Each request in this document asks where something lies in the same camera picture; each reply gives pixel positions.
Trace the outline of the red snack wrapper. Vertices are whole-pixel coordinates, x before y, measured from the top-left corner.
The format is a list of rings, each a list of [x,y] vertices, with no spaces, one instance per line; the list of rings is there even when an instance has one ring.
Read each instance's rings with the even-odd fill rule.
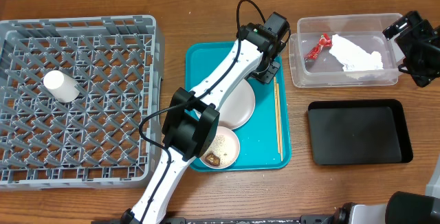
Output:
[[[305,60],[316,60],[324,48],[331,48],[333,45],[332,40],[327,33],[324,33],[316,46],[314,46],[308,54],[305,55]]]

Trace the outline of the white tissue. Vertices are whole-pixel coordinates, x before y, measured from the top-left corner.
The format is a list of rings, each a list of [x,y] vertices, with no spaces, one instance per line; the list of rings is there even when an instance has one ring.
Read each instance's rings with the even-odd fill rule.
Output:
[[[384,68],[382,55],[379,52],[368,53],[337,34],[332,36],[331,41],[329,53],[343,65],[343,71],[370,71]]]

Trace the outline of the white paper cup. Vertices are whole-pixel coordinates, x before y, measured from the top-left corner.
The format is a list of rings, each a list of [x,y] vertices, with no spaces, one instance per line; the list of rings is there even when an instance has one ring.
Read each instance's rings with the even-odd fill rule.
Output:
[[[59,70],[51,70],[43,77],[44,87],[59,101],[63,103],[75,100],[80,92],[76,85],[78,82]]]

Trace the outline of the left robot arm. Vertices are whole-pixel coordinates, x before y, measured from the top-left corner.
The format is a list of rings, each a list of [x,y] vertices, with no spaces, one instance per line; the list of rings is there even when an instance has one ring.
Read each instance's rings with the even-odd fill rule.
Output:
[[[177,184],[189,165],[215,138],[219,109],[247,77],[269,84],[280,68],[276,57],[290,34],[287,19],[272,13],[262,24],[239,25],[237,40],[219,66],[190,91],[178,89],[164,109],[162,154],[141,199],[127,209],[121,223],[160,223]]]

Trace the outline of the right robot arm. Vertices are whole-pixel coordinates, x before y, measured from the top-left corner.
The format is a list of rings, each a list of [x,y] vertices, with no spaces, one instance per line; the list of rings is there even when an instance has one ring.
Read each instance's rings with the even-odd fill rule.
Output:
[[[439,77],[439,28],[433,28],[417,11],[410,11],[383,31],[394,38],[405,58],[398,66],[411,75],[418,87],[428,86]],[[385,207],[385,223],[439,222],[439,199],[407,192],[396,192]]]

